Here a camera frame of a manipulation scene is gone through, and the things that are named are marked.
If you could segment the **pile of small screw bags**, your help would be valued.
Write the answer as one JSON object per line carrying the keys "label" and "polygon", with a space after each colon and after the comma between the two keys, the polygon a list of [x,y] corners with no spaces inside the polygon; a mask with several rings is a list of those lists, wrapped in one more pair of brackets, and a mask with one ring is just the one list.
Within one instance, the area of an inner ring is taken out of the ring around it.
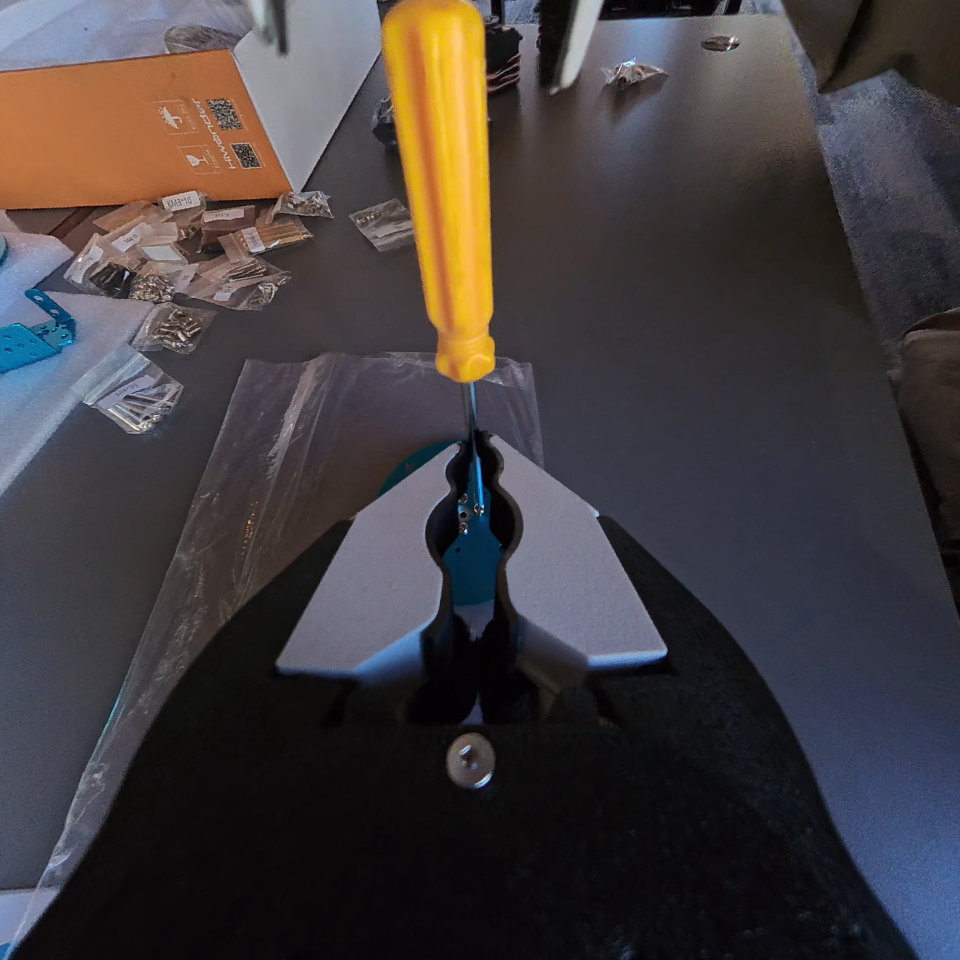
{"label": "pile of small screw bags", "polygon": [[287,191],[261,207],[217,206],[204,191],[190,189],[135,200],[96,219],[67,282],[149,310],[130,347],[82,388],[83,403],[127,434],[152,431],[184,387],[146,354],[193,354],[218,310],[269,306],[290,274],[264,256],[311,239],[306,218],[332,217],[330,196],[321,190]]}

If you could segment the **blue round metal disc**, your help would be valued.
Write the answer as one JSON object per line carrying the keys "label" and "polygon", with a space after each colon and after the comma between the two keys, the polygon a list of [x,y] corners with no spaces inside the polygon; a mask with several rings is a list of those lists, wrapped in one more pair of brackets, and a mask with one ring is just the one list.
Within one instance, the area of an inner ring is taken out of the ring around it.
{"label": "blue round metal disc", "polygon": [[478,606],[495,599],[502,544],[491,531],[488,512],[479,510],[481,506],[491,506],[490,494],[484,489],[478,495],[472,469],[458,507],[459,533],[442,555],[450,573],[454,606]]}

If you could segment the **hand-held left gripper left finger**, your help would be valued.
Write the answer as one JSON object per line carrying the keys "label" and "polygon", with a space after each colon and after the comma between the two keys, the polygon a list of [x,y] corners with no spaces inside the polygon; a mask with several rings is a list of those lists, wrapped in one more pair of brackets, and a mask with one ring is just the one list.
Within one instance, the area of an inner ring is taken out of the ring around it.
{"label": "hand-held left gripper left finger", "polygon": [[455,612],[477,532],[473,449],[452,442],[358,512],[276,662],[345,682],[376,710],[458,723],[477,700],[471,630]]}

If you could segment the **wide blue perforated bracket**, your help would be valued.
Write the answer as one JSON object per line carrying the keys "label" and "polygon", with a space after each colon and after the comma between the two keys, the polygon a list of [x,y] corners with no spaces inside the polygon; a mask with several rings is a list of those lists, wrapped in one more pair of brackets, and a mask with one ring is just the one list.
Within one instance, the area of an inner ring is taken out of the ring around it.
{"label": "wide blue perforated bracket", "polygon": [[48,294],[33,288],[25,297],[47,319],[35,326],[12,323],[1,328],[1,375],[59,356],[76,339],[76,319]]}

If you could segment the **yellow-handled screwdriver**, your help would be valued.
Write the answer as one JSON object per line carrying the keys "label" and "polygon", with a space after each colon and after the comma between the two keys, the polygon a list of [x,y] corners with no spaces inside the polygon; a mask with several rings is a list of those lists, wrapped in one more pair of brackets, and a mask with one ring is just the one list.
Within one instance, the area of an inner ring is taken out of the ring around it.
{"label": "yellow-handled screwdriver", "polygon": [[404,1],[385,16],[382,52],[436,367],[469,412],[476,495],[486,498],[473,384],[496,365],[485,26],[463,1]]}

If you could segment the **orange and white cardboard box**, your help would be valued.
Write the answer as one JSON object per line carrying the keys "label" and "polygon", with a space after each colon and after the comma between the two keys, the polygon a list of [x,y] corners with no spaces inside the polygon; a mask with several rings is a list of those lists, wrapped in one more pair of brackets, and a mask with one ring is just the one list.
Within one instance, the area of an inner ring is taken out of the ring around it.
{"label": "orange and white cardboard box", "polygon": [[279,6],[266,37],[274,2],[2,2],[2,208],[303,188],[378,59],[378,4]]}

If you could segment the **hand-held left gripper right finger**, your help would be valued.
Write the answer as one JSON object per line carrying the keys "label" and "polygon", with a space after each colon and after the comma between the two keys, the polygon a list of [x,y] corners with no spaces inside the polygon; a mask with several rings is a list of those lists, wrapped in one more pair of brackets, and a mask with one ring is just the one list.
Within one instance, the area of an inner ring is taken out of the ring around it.
{"label": "hand-held left gripper right finger", "polygon": [[501,551],[479,639],[486,721],[541,721],[597,677],[666,665],[667,645],[589,503],[492,433],[481,437]]}

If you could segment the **white foam sheet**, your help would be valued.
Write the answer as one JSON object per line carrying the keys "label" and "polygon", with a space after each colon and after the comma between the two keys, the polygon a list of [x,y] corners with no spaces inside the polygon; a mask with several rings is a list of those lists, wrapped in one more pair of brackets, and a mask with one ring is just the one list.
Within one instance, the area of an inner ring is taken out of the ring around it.
{"label": "white foam sheet", "polygon": [[[52,322],[27,292],[39,289],[73,255],[60,240],[27,233],[3,211],[2,328]],[[81,382],[141,327],[149,304],[54,292],[53,304],[76,321],[76,338],[55,356],[1,375],[1,491],[12,484],[80,402]]]}

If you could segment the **dark crinkled plastic bag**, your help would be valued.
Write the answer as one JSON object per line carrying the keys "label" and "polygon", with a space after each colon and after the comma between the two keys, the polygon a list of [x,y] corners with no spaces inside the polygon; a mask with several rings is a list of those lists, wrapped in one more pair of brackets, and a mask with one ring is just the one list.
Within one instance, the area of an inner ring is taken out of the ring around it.
{"label": "dark crinkled plastic bag", "polygon": [[[485,19],[486,37],[486,94],[494,96],[515,88],[521,76],[522,35],[506,26],[500,17]],[[393,104],[390,96],[381,99],[372,117],[371,132],[388,151],[399,153]]]}

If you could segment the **single clear hardware bag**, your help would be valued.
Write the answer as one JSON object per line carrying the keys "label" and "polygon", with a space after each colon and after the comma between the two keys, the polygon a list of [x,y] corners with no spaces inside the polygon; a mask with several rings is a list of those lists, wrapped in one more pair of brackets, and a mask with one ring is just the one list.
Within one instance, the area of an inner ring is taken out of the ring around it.
{"label": "single clear hardware bag", "polygon": [[604,86],[612,87],[617,91],[662,83],[669,77],[668,72],[658,66],[641,62],[635,58],[621,61],[614,66],[601,68]]}
{"label": "single clear hardware bag", "polygon": [[411,214],[397,198],[352,212],[349,219],[378,252],[415,244]]}

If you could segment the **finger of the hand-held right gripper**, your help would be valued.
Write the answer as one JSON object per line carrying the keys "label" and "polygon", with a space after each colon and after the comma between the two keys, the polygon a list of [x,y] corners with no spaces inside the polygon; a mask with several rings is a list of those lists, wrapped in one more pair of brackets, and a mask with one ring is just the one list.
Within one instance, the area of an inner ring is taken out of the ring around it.
{"label": "finger of the hand-held right gripper", "polygon": [[279,55],[287,55],[287,2],[250,1],[250,16],[258,36]]}
{"label": "finger of the hand-held right gripper", "polygon": [[600,1],[539,1],[538,84],[551,95],[577,80],[601,12]]}

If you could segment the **clear plastic bag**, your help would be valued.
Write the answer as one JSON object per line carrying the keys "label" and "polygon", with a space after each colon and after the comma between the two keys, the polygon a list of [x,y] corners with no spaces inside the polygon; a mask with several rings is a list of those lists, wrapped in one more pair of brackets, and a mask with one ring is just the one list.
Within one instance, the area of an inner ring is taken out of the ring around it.
{"label": "clear plastic bag", "polygon": [[417,451],[467,437],[432,354],[246,361],[159,593],[40,880],[2,934],[15,954],[106,819],[160,708],[213,635]]}

